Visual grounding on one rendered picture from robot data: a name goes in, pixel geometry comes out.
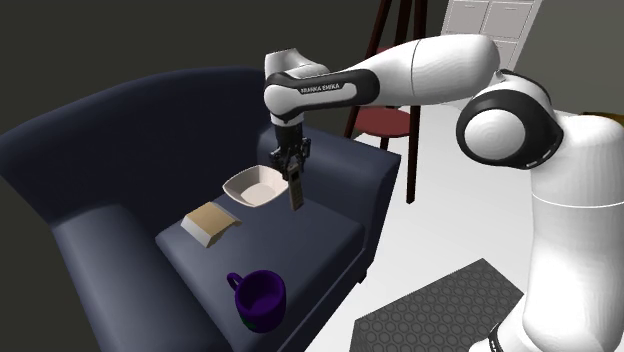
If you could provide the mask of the white square bowl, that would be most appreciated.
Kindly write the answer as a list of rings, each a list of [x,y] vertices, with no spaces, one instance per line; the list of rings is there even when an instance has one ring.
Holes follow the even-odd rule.
[[[222,188],[234,201],[255,208],[281,195],[288,189],[288,182],[277,170],[255,165],[232,176]]]

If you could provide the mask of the purple mug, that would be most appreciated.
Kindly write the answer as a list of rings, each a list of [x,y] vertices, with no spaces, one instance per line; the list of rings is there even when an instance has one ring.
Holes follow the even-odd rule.
[[[257,270],[241,277],[228,273],[235,306],[243,324],[252,332],[267,333],[277,328],[285,315],[286,286],[275,272]]]

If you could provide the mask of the dark blue sofa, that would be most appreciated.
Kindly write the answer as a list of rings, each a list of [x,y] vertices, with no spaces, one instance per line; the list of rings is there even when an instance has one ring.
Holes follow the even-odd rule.
[[[254,68],[157,74],[0,135],[0,177],[49,225],[101,352],[305,352],[362,282],[393,193],[396,154],[310,129],[303,206],[223,191],[276,138]],[[214,202],[242,224],[209,248],[181,227]],[[228,273],[277,273],[281,324],[249,330]]]

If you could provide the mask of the dark red wooden stool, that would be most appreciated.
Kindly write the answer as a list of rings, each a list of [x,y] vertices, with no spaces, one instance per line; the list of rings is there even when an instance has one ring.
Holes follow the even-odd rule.
[[[366,52],[367,58],[384,51],[384,48],[380,48],[379,45],[392,1],[380,1],[372,36]],[[427,9],[428,0],[400,0],[393,46],[398,46],[406,41],[411,17],[414,20],[413,38],[421,39],[425,36]],[[409,138],[406,187],[406,202],[408,204],[413,203],[415,200],[420,116],[420,106],[411,106],[408,112],[391,106],[353,107],[344,132],[346,138],[351,138],[355,129],[371,136],[380,137],[380,148],[383,150],[388,149],[389,140],[392,138],[405,136]]]

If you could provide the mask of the white panelled door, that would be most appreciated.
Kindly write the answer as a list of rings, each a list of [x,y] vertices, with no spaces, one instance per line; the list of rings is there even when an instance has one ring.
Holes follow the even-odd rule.
[[[498,47],[500,67],[514,70],[542,0],[449,0],[441,34],[474,33]]]

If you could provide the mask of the grey remote control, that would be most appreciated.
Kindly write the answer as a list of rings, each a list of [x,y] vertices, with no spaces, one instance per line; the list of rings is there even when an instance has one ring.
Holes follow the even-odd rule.
[[[298,210],[304,204],[302,183],[301,183],[301,170],[298,163],[291,164],[288,169],[288,185],[289,185],[289,198],[291,208],[293,211]]]

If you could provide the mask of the patterned grey robot stand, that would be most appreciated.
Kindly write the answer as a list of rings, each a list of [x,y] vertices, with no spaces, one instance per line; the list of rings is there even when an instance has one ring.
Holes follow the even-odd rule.
[[[479,259],[357,319],[349,352],[468,352],[522,296]]]

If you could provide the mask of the tan closed book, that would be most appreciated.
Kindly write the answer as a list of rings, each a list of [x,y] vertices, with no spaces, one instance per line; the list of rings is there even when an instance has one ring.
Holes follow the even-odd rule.
[[[185,215],[181,227],[203,247],[209,248],[232,226],[242,222],[214,202],[207,202]]]

